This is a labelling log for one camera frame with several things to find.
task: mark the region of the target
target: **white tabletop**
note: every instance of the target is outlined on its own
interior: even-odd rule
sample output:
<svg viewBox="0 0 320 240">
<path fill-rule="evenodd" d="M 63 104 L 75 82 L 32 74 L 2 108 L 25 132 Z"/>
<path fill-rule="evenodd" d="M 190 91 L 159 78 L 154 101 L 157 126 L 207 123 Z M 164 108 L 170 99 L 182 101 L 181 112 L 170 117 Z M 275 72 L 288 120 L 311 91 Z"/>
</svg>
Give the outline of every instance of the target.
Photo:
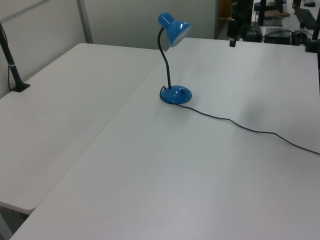
<svg viewBox="0 0 320 240">
<path fill-rule="evenodd" d="M 3 97 L 0 206 L 31 213 L 161 57 L 79 44 Z"/>
<path fill-rule="evenodd" d="M 311 29 L 306 29 L 306 28 L 305 29 L 300 29 L 300 22 L 299 22 L 297 16 L 295 15 L 295 10 L 292 8 L 292 2 L 293 2 L 293 0 L 287 0 L 287 3 L 283 5 L 283 11 L 289 13 L 290 16 L 283 17 L 281 19 L 282 27 L 279 27 L 279 26 L 262 26 L 261 27 L 261 31 L 262 31 L 263 35 L 266 32 L 266 28 L 284 28 L 284 29 L 289 29 L 290 31 L 303 30 L 303 31 L 308 31 L 311 34 L 314 33 L 314 31 L 311 30 Z M 319 8 L 320 8 L 320 0 L 312 0 L 312 2 L 315 2 L 315 6 L 314 7 L 307 7 L 307 6 L 304 6 L 304 2 L 303 2 L 303 0 L 301 0 L 300 8 L 310 10 L 310 12 L 314 16 L 314 18 L 317 19 L 318 11 L 319 11 Z M 256 16 L 256 12 L 253 12 L 252 21 L 254 22 L 256 20 L 256 22 L 257 22 L 258 18 L 259 18 L 259 15 L 257 14 L 257 16 Z"/>
<path fill-rule="evenodd" d="M 184 39 L 186 106 L 320 151 L 317 55 Z M 300 70 L 295 57 L 307 63 Z M 159 99 L 160 61 L 12 240 L 301 240 L 320 236 L 320 157 Z"/>
</svg>

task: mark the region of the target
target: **gray wall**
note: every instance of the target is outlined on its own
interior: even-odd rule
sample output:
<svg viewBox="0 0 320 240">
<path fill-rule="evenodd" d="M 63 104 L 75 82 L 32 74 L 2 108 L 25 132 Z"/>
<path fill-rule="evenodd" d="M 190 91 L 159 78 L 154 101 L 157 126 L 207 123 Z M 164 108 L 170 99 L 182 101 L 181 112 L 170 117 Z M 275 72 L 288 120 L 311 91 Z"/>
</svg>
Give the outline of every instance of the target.
<svg viewBox="0 0 320 240">
<path fill-rule="evenodd" d="M 29 79 L 76 44 L 85 42 L 75 0 L 47 1 L 4 22 L 2 26 L 22 81 Z M 7 71 L 7 60 L 1 49 L 0 98 L 9 92 Z M 10 78 L 11 87 L 14 87 L 12 75 Z"/>
<path fill-rule="evenodd" d="M 204 39 L 215 37 L 218 0 L 81 0 L 81 2 L 85 5 L 95 44 L 157 49 L 157 36 L 161 28 L 158 15 L 164 11 L 171 13 L 177 20 L 192 24 L 189 37 Z"/>
</svg>

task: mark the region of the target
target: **floor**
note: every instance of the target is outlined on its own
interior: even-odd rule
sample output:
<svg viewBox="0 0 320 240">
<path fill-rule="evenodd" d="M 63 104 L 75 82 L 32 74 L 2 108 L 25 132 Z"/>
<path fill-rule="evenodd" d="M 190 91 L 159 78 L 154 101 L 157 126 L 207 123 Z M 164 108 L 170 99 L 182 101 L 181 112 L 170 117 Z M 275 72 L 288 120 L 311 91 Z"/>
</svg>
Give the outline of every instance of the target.
<svg viewBox="0 0 320 240">
<path fill-rule="evenodd" d="M 0 206 L 0 240 L 9 240 L 28 215 Z"/>
</svg>

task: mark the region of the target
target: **lamp shade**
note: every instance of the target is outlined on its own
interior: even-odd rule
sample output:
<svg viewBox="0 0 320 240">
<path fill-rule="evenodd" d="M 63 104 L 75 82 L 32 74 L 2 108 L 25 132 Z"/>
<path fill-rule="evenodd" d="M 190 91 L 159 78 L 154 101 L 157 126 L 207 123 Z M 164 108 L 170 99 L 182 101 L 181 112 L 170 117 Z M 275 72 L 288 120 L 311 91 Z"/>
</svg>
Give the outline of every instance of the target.
<svg viewBox="0 0 320 240">
<path fill-rule="evenodd" d="M 185 38 L 191 30 L 191 24 L 184 21 L 176 21 L 168 12 L 163 12 L 158 17 L 158 22 L 166 30 L 170 47 L 176 46 Z"/>
</svg>

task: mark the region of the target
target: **blue lamp base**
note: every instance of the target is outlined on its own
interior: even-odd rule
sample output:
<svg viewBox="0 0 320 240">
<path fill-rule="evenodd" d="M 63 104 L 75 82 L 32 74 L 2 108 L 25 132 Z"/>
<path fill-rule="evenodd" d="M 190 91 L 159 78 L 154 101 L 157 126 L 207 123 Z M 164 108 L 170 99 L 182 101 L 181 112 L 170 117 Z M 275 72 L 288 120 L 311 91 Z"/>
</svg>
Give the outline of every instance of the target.
<svg viewBox="0 0 320 240">
<path fill-rule="evenodd" d="M 192 98 L 191 91 L 184 86 L 168 87 L 161 92 L 161 100 L 167 104 L 184 104 Z"/>
</svg>

